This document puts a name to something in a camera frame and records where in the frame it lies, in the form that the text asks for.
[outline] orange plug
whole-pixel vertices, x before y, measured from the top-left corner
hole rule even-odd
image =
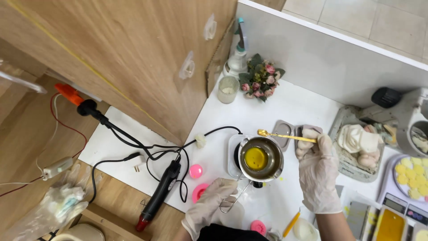
[[[68,84],[55,84],[55,89],[57,89],[58,92],[67,98],[71,103],[77,106],[79,106],[84,101],[84,99],[79,96],[77,90]]]

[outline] tiled floor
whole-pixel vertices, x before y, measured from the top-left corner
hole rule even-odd
[[[287,0],[282,12],[428,64],[428,0]]]

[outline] white latex glove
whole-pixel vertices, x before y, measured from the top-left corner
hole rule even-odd
[[[310,129],[304,129],[302,136],[318,139],[318,144],[315,145],[304,141],[297,143],[296,157],[299,160],[303,204],[315,214],[342,212],[336,191],[339,159],[330,137]]]
[[[189,232],[193,241],[199,237],[201,229],[211,224],[214,212],[222,207],[230,207],[236,198],[231,196],[238,193],[238,183],[235,180],[217,178],[201,195],[201,198],[186,212],[186,217],[181,221],[183,227]]]

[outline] white wall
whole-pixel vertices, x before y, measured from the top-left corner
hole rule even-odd
[[[428,66],[332,30],[240,0],[248,56],[259,53],[286,70],[282,79],[345,105],[368,107],[383,86],[428,87]]]

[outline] stainless steel pouring pot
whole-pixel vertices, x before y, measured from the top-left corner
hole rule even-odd
[[[253,171],[245,163],[245,153],[252,147],[259,147],[263,149],[268,156],[266,167],[260,171]],[[241,197],[241,195],[245,192],[245,190],[250,184],[253,184],[255,187],[260,188],[263,186],[264,182],[269,182],[278,178],[284,168],[284,155],[278,142],[275,141],[273,138],[263,136],[248,136],[239,144],[238,162],[239,167],[242,171],[242,175],[244,175],[250,181],[228,210],[224,211],[222,209],[222,204],[224,200],[220,203],[220,210],[223,213],[228,213],[232,209],[232,207],[235,205],[235,203],[238,201],[238,199]]]

